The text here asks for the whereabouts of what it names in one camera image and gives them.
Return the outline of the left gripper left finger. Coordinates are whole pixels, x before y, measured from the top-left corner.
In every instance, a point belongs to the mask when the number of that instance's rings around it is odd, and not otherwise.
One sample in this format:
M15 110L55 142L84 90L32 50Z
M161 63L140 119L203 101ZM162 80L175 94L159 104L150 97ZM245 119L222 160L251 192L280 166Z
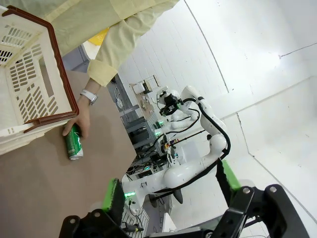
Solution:
M71 215L63 220L60 238L124 238L121 228L125 195L119 179L111 179L102 207L85 217Z

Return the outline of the person's left hand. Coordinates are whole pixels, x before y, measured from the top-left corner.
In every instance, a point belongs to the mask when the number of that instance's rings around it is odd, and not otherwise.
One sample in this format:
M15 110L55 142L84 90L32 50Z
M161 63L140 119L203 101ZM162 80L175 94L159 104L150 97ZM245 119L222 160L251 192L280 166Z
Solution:
M79 108L79 115L75 118L69 120L62 132L63 136L66 136L70 131L71 128L77 124L81 130L81 135L84 139L86 139L89 135L90 129L90 108L89 108L89 99L86 97L80 96L77 101L77 106Z

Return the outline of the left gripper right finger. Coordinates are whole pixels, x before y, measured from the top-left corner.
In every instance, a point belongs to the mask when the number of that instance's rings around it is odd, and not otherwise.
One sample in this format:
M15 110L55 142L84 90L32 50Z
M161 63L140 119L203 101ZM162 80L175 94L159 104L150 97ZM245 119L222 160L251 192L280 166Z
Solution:
M242 230L253 222L266 225L272 238L307 238L309 234L296 209L278 184L268 185L265 190L255 186L242 186L226 161L217 161L216 178L228 205L217 227L214 238L238 238Z

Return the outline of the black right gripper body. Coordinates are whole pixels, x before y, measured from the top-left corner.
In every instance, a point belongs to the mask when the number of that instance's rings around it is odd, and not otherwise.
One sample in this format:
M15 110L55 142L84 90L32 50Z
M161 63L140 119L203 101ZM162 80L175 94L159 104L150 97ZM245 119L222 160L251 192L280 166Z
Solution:
M169 94L164 98L165 102L165 111L176 111L179 108L180 105L180 99L173 94Z

